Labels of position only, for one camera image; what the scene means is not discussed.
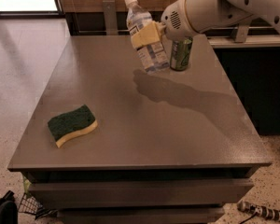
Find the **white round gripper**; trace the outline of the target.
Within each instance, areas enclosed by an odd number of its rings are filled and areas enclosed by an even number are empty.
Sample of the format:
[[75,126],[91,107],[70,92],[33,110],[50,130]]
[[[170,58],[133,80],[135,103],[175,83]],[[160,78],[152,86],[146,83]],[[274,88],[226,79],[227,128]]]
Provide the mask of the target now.
[[161,15],[161,22],[152,21],[135,35],[131,42],[134,49],[161,42],[165,34],[170,40],[184,40],[190,37],[190,27],[185,9],[186,0],[177,0],[168,6]]

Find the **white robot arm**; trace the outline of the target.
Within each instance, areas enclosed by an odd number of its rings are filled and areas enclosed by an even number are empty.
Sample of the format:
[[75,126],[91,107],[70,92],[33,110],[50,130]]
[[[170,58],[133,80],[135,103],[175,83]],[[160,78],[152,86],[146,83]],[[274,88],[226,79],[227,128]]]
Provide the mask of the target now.
[[138,49],[163,35],[183,40],[252,17],[265,20],[280,34],[280,0],[177,0],[163,11],[159,22],[152,21],[132,35],[132,44]]

